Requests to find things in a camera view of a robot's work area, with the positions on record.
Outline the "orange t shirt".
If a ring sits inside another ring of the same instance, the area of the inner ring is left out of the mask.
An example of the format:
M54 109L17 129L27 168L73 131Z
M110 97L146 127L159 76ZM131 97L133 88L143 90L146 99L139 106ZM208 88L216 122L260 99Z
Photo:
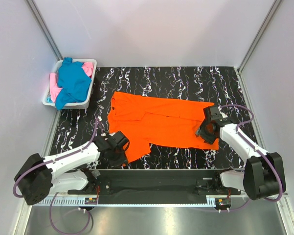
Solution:
M195 132L211 102L146 97L114 92L108 114L109 132L122 132L130 141L128 162L151 152L150 145L218 150L219 142L206 143Z

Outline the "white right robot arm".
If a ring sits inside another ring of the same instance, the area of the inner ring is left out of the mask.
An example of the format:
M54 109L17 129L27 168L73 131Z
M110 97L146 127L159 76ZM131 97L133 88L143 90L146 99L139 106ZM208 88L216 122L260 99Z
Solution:
M204 120L195 135L205 143L226 142L244 161L243 172L225 170L215 176L213 190L223 194L229 188L241 190L251 200L277 202L286 191L283 160L277 152L270 153L250 139L217 105L204 108Z

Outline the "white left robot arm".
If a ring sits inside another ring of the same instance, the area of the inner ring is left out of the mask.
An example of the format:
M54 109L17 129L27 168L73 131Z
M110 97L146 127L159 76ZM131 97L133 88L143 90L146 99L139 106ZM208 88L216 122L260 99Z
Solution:
M125 152L129 146L129 139L118 131L107 136L92 136L80 147L61 154L45 157L33 154L16 174L13 194L32 206L57 192L95 193L99 186L97 176L80 167L100 159L108 160L111 168L120 167L128 163Z

